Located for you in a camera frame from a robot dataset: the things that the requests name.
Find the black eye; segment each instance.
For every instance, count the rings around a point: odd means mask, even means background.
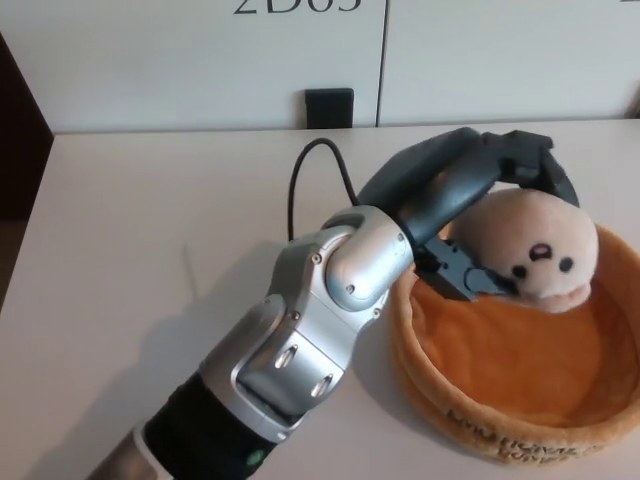
[[[561,272],[567,273],[573,268],[573,259],[571,257],[564,257],[560,260],[559,268]]]
[[[519,279],[527,278],[527,269],[522,265],[516,265],[511,269],[513,276]]]

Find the text 2d03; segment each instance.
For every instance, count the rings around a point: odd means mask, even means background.
[[[310,8],[314,12],[324,13],[331,10],[353,12],[360,7],[362,0],[240,0],[241,5],[234,15],[258,13],[291,13],[298,8]]]

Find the robotic arm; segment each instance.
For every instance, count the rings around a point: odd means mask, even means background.
[[[338,387],[360,332],[398,277],[472,301],[512,291],[438,232],[495,182],[578,199],[549,150],[526,132],[460,128],[394,155],[358,205],[291,241],[265,299],[254,305],[147,422],[87,480],[240,480]]]

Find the black cable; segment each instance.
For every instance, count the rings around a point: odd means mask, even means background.
[[[333,143],[328,138],[316,138],[312,142],[310,142],[300,155],[298,155],[298,159],[296,160],[296,164],[293,167],[293,172],[291,173],[291,180],[289,182],[289,199],[287,204],[287,231],[289,234],[289,241],[294,239],[293,235],[293,203],[295,200],[295,192],[296,192],[296,181],[298,180],[298,173],[300,172],[300,167],[302,166],[302,162],[306,158],[307,154],[313,150],[314,147],[318,145],[326,145],[331,149],[333,155],[336,158],[336,162],[338,162],[338,168],[340,168],[340,175],[342,176],[342,181],[344,182],[344,188],[347,190],[347,195],[349,195],[349,200],[351,201],[351,205],[358,205],[358,197],[356,197],[355,192],[353,191],[353,185],[351,184],[351,178],[349,178],[349,172],[347,171],[347,166],[344,163],[344,158],[342,158],[342,154],[340,153],[340,149],[338,146]]]

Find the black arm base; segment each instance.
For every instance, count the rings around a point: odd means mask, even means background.
[[[177,480],[245,480],[276,446],[235,418],[198,374],[147,423],[144,438]]]

